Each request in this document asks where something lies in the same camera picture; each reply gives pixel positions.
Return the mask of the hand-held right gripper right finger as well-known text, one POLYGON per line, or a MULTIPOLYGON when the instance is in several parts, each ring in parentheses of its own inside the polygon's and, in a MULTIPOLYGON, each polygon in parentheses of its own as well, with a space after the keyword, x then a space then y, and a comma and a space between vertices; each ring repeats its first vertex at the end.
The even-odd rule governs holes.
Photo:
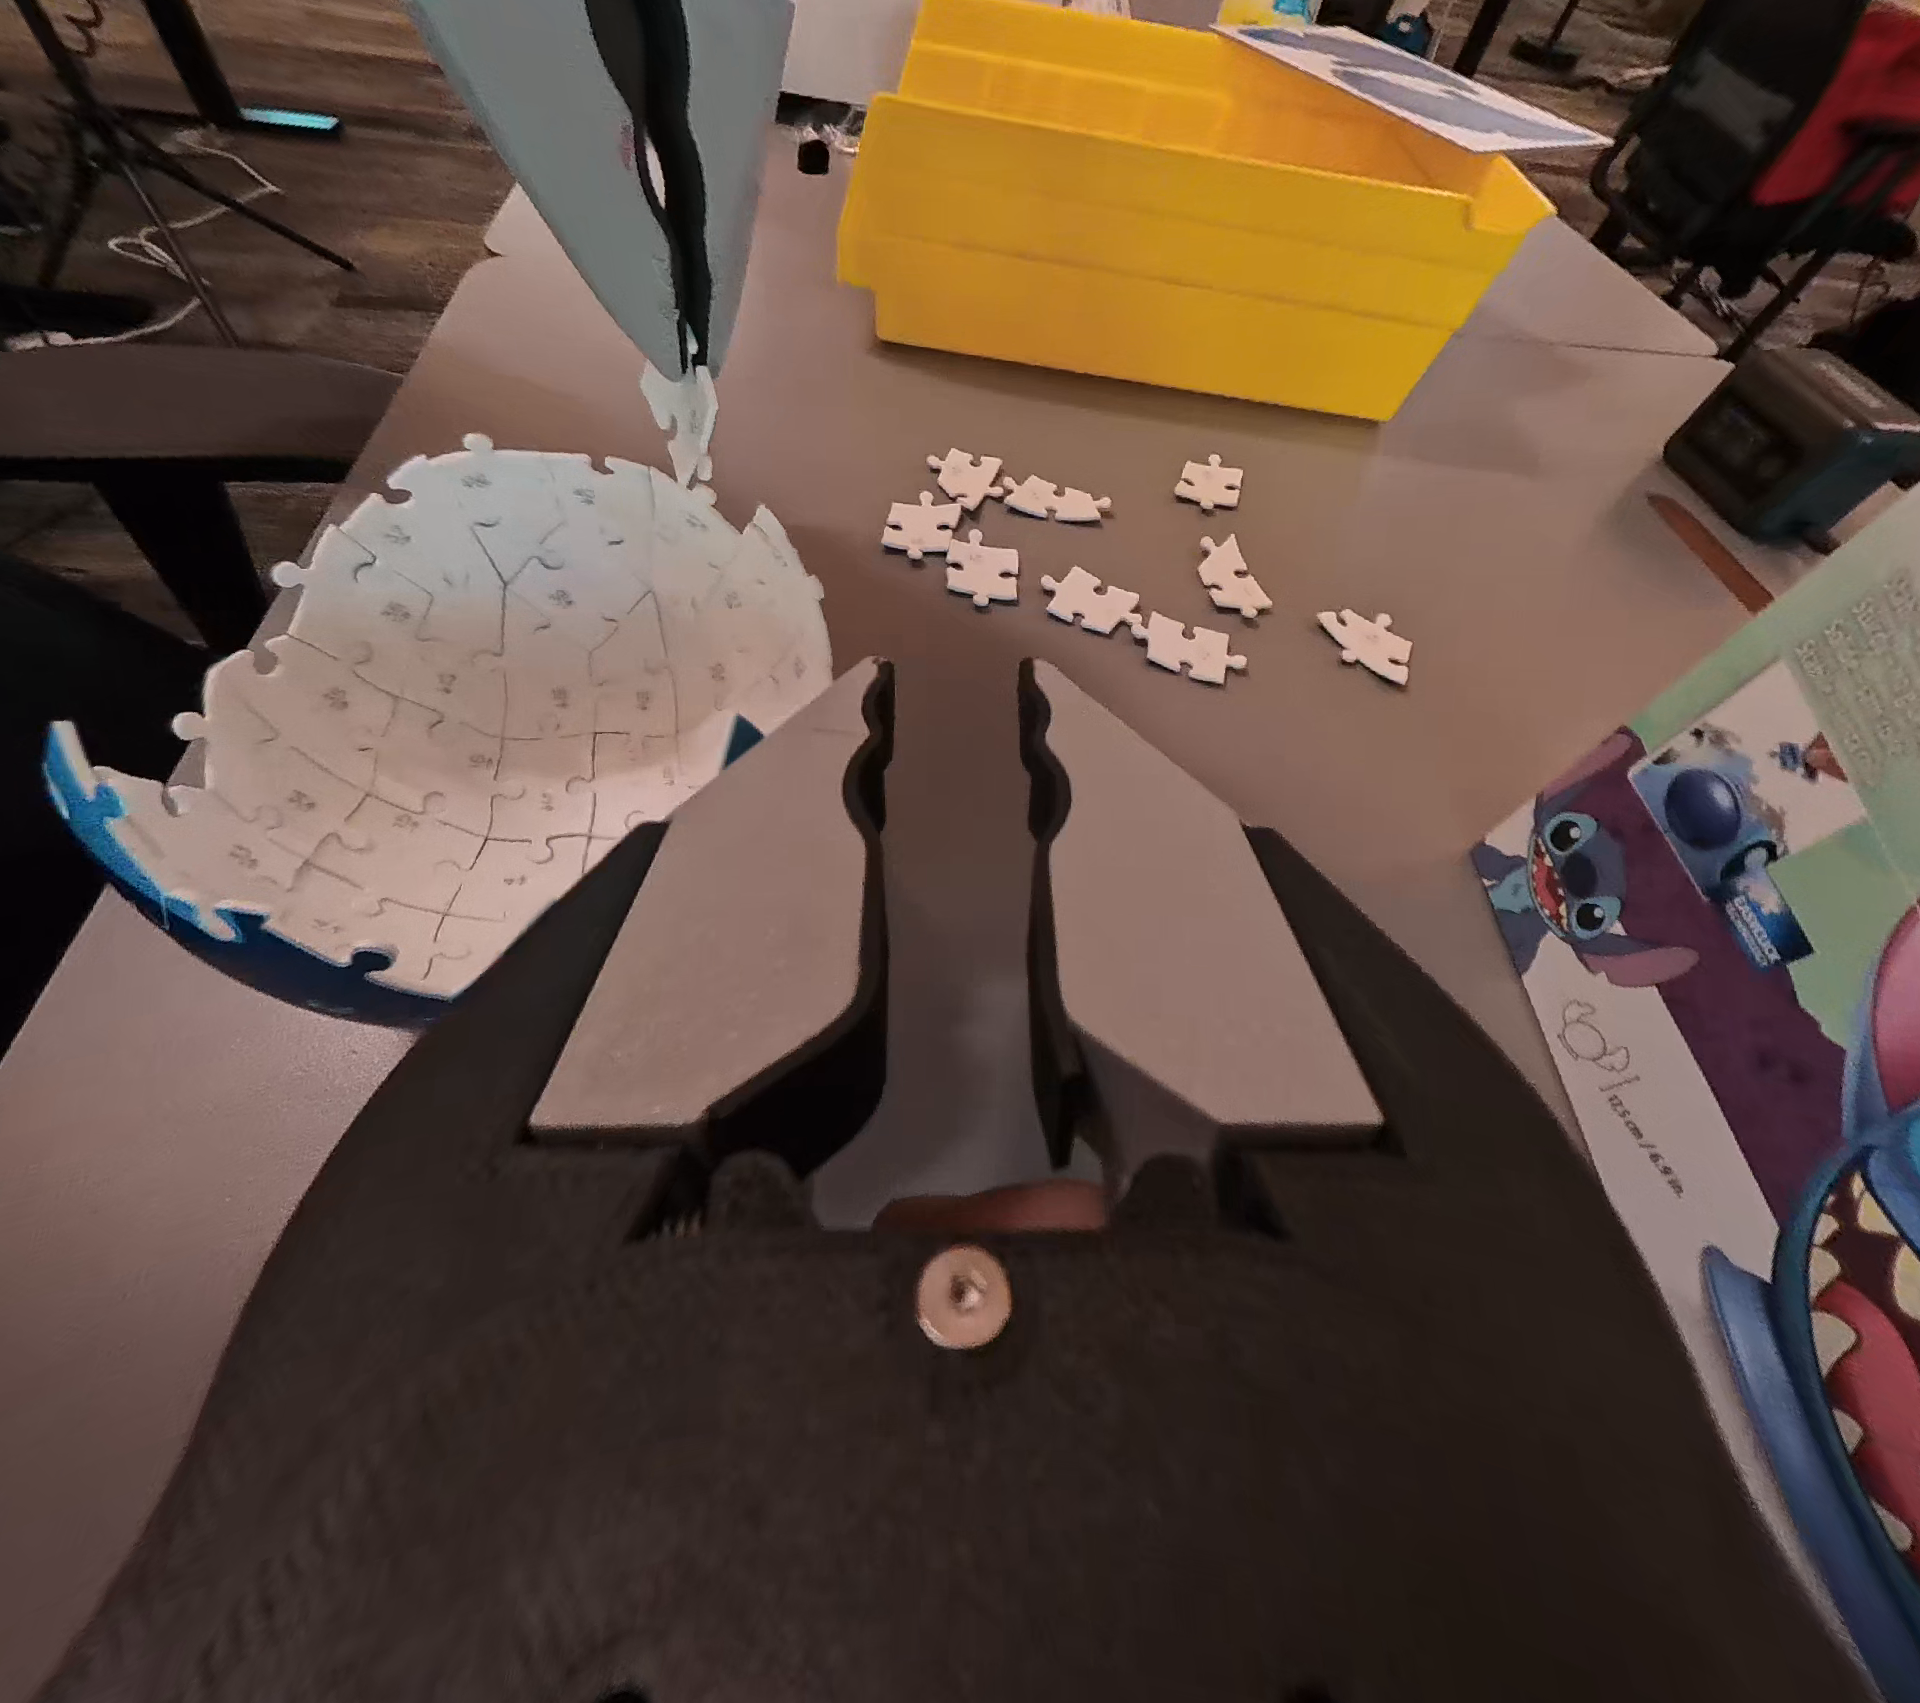
POLYGON ((1048 1163, 1368 1146, 1379 1103, 1236 811, 1019 658, 1026 1007, 1048 1163))

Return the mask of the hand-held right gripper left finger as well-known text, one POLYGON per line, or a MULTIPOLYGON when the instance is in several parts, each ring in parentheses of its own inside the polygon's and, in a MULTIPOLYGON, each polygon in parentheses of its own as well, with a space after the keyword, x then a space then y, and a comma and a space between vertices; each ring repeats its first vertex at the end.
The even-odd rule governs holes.
POLYGON ((662 832, 531 1114, 542 1144, 854 1144, 885 1091, 896 664, 857 658, 662 832))

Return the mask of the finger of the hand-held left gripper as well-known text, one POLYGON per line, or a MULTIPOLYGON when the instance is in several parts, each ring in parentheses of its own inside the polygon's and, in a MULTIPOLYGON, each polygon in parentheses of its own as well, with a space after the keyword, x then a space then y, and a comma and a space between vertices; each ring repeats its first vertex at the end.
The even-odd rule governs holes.
POLYGON ((638 0, 662 154, 680 368, 723 368, 745 293, 762 140, 797 0, 638 0))
POLYGON ((662 373, 687 373, 676 239, 639 177, 638 69, 619 85, 596 39, 638 51, 624 0, 409 0, 439 69, 506 159, 569 266, 662 373))

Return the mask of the blue white puzzle ball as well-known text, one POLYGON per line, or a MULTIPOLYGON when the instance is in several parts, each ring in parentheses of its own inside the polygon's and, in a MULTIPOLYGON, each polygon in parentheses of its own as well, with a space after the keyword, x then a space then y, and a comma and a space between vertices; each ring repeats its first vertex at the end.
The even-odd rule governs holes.
POLYGON ((104 879, 245 988, 426 1027, 624 838, 666 825, 827 680, 780 518, 649 464, 417 456, 275 568, 287 629, 172 723, 202 780, 43 785, 104 879))

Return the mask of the white puzzle pieces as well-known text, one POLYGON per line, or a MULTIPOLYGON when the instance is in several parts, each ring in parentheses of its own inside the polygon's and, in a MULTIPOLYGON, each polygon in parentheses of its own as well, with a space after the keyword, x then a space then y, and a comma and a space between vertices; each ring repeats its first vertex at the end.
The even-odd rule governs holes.
MULTIPOLYGON (((925 457, 925 478, 925 493, 891 504, 882 549, 918 568, 940 563, 945 596, 978 615, 1012 608, 1019 600, 1019 554, 1012 545, 987 545, 978 524, 987 504, 1064 527, 1101 527, 1115 514, 1110 496, 1064 489, 1039 475, 1006 478, 994 456, 945 451, 925 457)), ((1274 596, 1251 573, 1236 532, 1198 539, 1193 587, 1211 615, 1227 615, 1242 629, 1274 615, 1274 596)), ((1138 590, 1101 579, 1084 568, 1039 577, 1039 590, 1044 617, 1084 635, 1135 635, 1142 658, 1163 676, 1208 690, 1246 676, 1246 657, 1236 657, 1236 635, 1227 629, 1142 608, 1138 590)), ((1338 664, 1368 670, 1376 685, 1410 690, 1416 641, 1392 615, 1331 608, 1314 615, 1314 629, 1335 645, 1338 664)))

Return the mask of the single jigsaw piece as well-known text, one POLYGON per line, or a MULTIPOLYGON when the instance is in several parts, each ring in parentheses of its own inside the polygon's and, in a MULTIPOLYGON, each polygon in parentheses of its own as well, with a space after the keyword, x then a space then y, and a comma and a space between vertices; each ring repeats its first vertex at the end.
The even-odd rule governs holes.
POLYGON ((682 373, 666 373, 662 365, 639 365, 638 381, 649 421, 666 434, 667 475, 682 493, 712 484, 712 428, 715 428, 715 387, 712 368, 693 365, 682 373))

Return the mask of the cartoon print puzzle box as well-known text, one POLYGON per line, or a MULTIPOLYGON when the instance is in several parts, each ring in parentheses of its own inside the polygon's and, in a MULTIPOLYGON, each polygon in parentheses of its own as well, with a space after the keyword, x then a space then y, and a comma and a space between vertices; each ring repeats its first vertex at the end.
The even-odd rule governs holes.
POLYGON ((1915 510, 1468 851, 1602 1189, 1883 1700, 1920 1690, 1915 510))

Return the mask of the black tripod stand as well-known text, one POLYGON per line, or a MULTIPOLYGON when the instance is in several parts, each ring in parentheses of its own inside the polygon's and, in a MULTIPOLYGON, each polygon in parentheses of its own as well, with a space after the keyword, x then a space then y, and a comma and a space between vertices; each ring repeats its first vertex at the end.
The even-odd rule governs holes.
POLYGON ((323 266, 354 275, 354 263, 347 255, 309 239, 306 228, 267 210, 267 201, 275 201, 280 186, 261 177, 250 159, 239 159, 228 147, 212 147, 207 132, 190 132, 190 154, 228 159, 252 184, 245 195, 216 186, 185 162, 185 148, 156 140, 156 132, 139 132, 129 111, 107 107, 107 99, 89 82, 89 58, 73 45, 73 39, 61 31, 43 0, 10 7, 55 82, 55 124, 67 154, 67 191, 43 239, 36 290, 55 290, 55 275, 104 184, 120 184, 128 195, 139 206, 139 224, 129 232, 107 239, 107 255, 165 273, 172 287, 182 287, 182 304, 168 317, 147 317, 129 331, 116 331, 113 341, 156 341, 185 317, 207 317, 218 348, 239 348, 239 331, 218 293, 212 290, 185 249, 185 232, 216 221, 252 224, 275 245, 289 245, 316 259, 323 266))

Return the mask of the yellow plastic bin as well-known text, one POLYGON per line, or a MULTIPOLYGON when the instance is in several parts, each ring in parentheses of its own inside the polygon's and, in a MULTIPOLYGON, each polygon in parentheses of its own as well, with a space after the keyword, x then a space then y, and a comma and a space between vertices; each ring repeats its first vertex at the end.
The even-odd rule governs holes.
POLYGON ((1392 421, 1554 206, 1384 91, 1372 39, 922 0, 837 279, 891 348, 1392 421))

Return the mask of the brown wooden stick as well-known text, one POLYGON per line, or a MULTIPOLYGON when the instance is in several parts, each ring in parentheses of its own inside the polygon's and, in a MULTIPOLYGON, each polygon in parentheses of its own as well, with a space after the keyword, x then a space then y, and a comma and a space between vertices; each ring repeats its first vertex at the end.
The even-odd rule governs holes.
POLYGON ((1714 577, 1718 590, 1739 600, 1740 615, 1767 615, 1773 596, 1759 577, 1752 577, 1733 549, 1722 549, 1704 518, 1695 518, 1679 500, 1647 493, 1643 504, 1660 518, 1660 527, 1714 577))

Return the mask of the blue white booklet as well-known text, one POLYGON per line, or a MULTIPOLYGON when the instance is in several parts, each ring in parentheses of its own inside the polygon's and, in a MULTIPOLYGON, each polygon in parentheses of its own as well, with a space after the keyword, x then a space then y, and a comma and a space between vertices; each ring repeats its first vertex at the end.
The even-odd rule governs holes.
POLYGON ((1211 31, 1468 154, 1606 148, 1609 140, 1355 28, 1283 17, 1211 22, 1211 31))

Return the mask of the teal black power box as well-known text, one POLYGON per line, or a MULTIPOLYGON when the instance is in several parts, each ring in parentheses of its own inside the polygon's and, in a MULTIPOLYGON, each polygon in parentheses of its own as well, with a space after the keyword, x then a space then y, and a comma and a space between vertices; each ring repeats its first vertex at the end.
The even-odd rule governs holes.
POLYGON ((1660 464, 1733 532, 1837 554, 1837 527, 1920 484, 1920 416, 1816 348, 1752 348, 1675 428, 1660 464))

